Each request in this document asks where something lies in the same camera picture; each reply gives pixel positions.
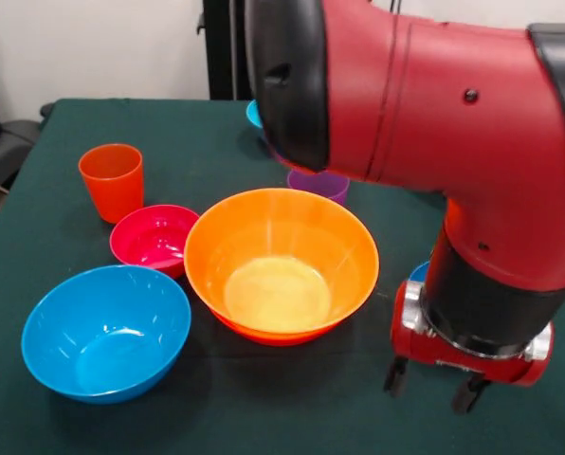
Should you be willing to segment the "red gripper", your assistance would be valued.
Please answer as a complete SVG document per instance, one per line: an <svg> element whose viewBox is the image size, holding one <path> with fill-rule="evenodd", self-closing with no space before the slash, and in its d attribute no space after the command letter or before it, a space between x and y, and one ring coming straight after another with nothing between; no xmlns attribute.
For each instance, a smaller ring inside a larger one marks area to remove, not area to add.
<svg viewBox="0 0 565 455"><path fill-rule="evenodd" d="M456 414L470 413L492 382L535 384L543 375L554 347L554 325L547 326L517 356L486 358L464 352L432 332L422 315L419 298L424 284L404 281L397 290L391 328L392 348L397 356L388 369L383 391L402 394L407 383L409 359L472 371L457 389L451 407Z"/></svg>

